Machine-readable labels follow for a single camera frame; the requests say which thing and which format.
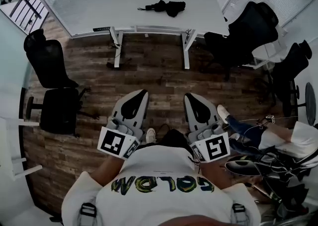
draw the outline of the white sneaker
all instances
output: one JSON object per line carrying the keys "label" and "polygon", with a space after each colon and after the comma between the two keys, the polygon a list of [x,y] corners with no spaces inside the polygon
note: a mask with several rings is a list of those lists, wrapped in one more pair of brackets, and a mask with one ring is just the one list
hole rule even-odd
{"label": "white sneaker", "polygon": [[236,141],[238,141],[240,138],[240,135],[238,133],[233,133],[231,136],[230,136],[230,139],[234,139]]}
{"label": "white sneaker", "polygon": [[217,111],[219,116],[222,118],[223,122],[227,124],[228,122],[226,121],[226,118],[230,115],[229,112],[223,107],[223,105],[218,105]]}
{"label": "white sneaker", "polygon": [[154,128],[149,128],[146,133],[146,143],[155,143],[156,142],[156,131]]}

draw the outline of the person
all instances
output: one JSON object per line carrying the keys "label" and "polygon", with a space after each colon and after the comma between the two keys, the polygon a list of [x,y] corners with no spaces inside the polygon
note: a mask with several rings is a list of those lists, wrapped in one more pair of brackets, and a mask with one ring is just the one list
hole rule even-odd
{"label": "person", "polygon": [[218,162],[202,163],[198,174],[182,133],[170,130],[154,143],[149,129],[146,141],[128,160],[108,155],[93,173],[80,175],[62,204],[64,226],[92,225],[79,223],[84,203],[96,206],[98,226],[259,225],[244,184],[231,186]]}
{"label": "person", "polygon": [[[263,121],[260,128],[237,121],[223,105],[218,105],[217,111],[223,122],[237,132],[230,139],[230,146],[237,152],[251,155],[258,153],[258,150],[275,146],[281,153],[302,159],[318,149],[318,130],[315,127],[297,121],[294,129],[289,130]],[[240,135],[250,141],[244,144],[239,142]]]}

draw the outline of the small white table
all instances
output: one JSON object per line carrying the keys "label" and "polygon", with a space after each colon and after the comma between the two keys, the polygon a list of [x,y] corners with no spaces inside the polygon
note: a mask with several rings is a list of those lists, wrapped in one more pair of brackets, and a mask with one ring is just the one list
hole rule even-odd
{"label": "small white table", "polygon": [[15,164],[22,163],[26,161],[26,158],[14,158],[11,156],[12,142],[8,132],[14,130],[18,132],[18,126],[39,126],[39,123],[35,122],[25,122],[23,119],[12,119],[12,118],[2,118],[0,117],[0,166],[5,169],[5,172],[13,179],[16,180],[20,177],[26,176],[28,174],[34,173],[42,169],[41,165],[35,166],[33,168],[22,171],[21,173],[15,173]]}
{"label": "small white table", "polygon": [[78,31],[87,31],[90,27],[100,28],[108,27],[114,39],[114,43],[120,45],[116,50],[114,65],[119,67],[121,44],[123,32],[119,31],[118,35],[116,27],[131,26],[160,26],[175,27],[183,31],[190,30],[189,37],[186,33],[182,33],[182,44],[184,52],[184,68],[189,69],[188,50],[196,38],[198,32],[213,32],[223,35],[229,35],[228,26],[224,20],[221,8],[217,0],[163,0],[184,1],[186,3],[185,10],[179,12],[176,17],[170,17],[164,12],[137,10],[137,8],[145,8],[160,0],[72,0],[69,6],[65,6],[65,13],[72,12],[74,6],[82,6],[73,16],[64,19],[65,24],[69,27],[76,27]]}

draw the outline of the office chair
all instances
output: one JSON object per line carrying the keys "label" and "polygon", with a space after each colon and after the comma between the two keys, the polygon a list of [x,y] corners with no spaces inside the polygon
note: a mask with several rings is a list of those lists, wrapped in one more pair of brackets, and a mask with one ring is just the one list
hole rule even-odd
{"label": "office chair", "polygon": [[275,106],[276,95],[283,103],[284,115],[286,117],[290,116],[293,108],[291,105],[291,94],[295,94],[295,97],[299,99],[299,88],[295,87],[293,83],[293,89],[291,89],[291,82],[309,65],[308,59],[310,59],[312,55],[313,53],[306,40],[300,44],[294,43],[287,57],[282,62],[275,64],[272,73],[265,71],[268,82],[260,78],[255,79],[256,82],[264,84],[267,88],[264,97],[259,103],[263,103],[268,95],[272,94],[272,106]]}
{"label": "office chair", "polygon": [[93,119],[98,115],[81,112],[81,97],[89,88],[80,94],[78,84],[70,80],[66,74],[63,50],[59,41],[46,40],[43,29],[29,34],[24,41],[24,50],[33,66],[41,85],[52,88],[45,92],[43,104],[33,103],[30,97],[26,107],[26,118],[30,119],[32,109],[42,109],[40,127],[54,134],[73,134],[76,137],[77,114]]}
{"label": "office chair", "polygon": [[225,69],[225,80],[229,80],[231,67],[250,63],[254,49],[278,39],[277,24],[278,18],[267,4],[249,2],[238,19],[229,25],[228,37],[211,32],[204,35],[206,48],[214,58],[200,71],[206,72],[212,63],[219,63]]}

